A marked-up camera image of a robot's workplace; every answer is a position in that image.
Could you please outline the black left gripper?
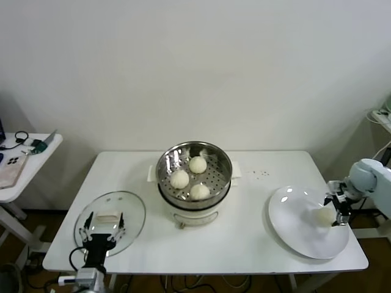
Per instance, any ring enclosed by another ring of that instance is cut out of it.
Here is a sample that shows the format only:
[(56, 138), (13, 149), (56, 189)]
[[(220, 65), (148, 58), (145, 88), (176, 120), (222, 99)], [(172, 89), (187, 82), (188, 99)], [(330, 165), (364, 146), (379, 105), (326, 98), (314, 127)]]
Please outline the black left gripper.
[(79, 235), (83, 241), (83, 248), (87, 251), (87, 258), (83, 268), (104, 269), (104, 261), (108, 251), (115, 248), (115, 242), (125, 234), (125, 221), (123, 213), (120, 215), (119, 224), (116, 231), (109, 240), (109, 234), (92, 234), (90, 236), (90, 225), (93, 219), (93, 212), (90, 213), (82, 228), (79, 229)]

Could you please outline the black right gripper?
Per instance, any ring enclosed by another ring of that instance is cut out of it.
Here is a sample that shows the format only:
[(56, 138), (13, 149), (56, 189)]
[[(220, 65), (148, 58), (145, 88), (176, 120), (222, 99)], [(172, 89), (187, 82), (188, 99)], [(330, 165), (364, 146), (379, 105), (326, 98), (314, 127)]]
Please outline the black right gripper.
[(351, 214), (351, 207), (344, 195), (327, 195), (324, 198), (324, 206), (327, 206), (330, 202), (333, 203), (337, 215), (332, 226), (346, 226), (349, 223), (349, 215)]

